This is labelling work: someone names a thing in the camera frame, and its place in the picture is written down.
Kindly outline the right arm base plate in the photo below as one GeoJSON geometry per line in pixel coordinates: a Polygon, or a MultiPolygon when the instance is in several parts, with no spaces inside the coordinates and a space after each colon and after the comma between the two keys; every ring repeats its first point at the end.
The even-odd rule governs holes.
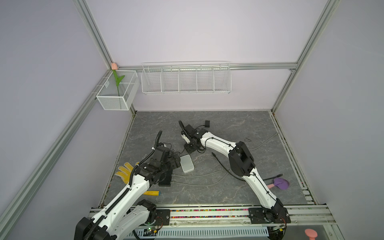
{"type": "Polygon", "coordinates": [[[286,208],[277,206],[272,209],[249,208],[249,218],[252,224],[289,224],[291,218],[286,208]]]}

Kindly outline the black network switch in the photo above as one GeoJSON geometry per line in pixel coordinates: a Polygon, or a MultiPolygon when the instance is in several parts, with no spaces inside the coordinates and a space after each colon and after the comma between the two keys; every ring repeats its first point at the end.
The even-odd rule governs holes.
{"type": "Polygon", "coordinates": [[[173,170],[169,170],[162,174],[160,181],[158,183],[159,187],[170,187],[172,181],[173,170]]]}

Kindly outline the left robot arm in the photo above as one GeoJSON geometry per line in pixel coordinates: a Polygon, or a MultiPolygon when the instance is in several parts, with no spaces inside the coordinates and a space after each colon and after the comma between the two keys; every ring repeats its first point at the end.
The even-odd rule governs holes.
{"type": "Polygon", "coordinates": [[[122,240],[140,225],[155,221],[156,205],[138,199],[181,165],[179,155],[160,144],[161,135],[159,131],[151,153],[134,167],[128,184],[115,198],[92,218],[77,223],[76,240],[122,240]]]}

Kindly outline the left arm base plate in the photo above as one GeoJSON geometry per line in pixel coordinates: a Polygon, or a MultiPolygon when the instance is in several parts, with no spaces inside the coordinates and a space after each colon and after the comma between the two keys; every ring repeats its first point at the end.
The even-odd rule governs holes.
{"type": "Polygon", "coordinates": [[[158,209],[155,213],[154,222],[151,223],[152,226],[168,226],[171,220],[171,210],[170,209],[158,209]]]}

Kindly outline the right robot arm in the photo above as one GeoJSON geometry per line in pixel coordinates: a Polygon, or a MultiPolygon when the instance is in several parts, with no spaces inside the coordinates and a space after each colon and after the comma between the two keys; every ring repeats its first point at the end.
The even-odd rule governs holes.
{"type": "Polygon", "coordinates": [[[192,147],[193,152],[212,149],[229,159],[232,173],[242,178],[258,197],[266,222],[276,224],[291,222],[287,208],[262,180],[254,157],[244,142],[227,141],[206,129],[193,128],[191,125],[185,126],[181,120],[179,120],[179,125],[186,146],[192,147]]]}

